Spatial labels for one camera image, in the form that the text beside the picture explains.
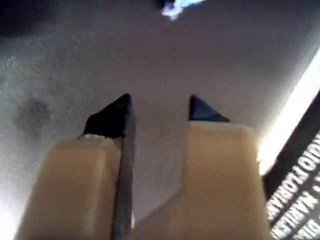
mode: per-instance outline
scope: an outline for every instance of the floor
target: floor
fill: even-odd
[[[0,9],[1,239],[14,236],[50,146],[123,93],[134,101],[141,220],[180,186],[189,96],[261,141],[320,36],[316,1],[209,0],[175,22],[152,0],[25,2]]]

